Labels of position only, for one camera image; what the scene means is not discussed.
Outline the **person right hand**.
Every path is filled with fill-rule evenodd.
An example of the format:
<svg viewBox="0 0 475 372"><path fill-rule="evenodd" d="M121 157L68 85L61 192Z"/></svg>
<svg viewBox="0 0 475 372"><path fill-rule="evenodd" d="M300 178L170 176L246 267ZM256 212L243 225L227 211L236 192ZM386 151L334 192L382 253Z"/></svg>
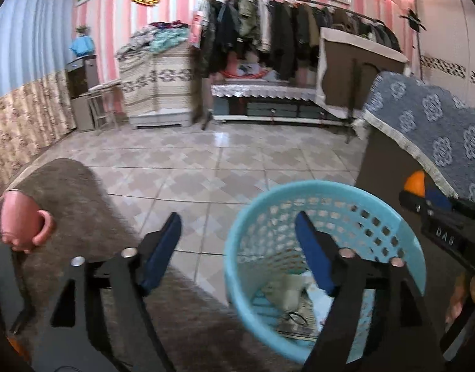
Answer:
<svg viewBox="0 0 475 372"><path fill-rule="evenodd" d="M469 280L466 275L460 276L455 283L455 290L449 301L449 307L446 311L445 323L454 321L462 312L464 302L471 298L475 303L475 276Z"/></svg>

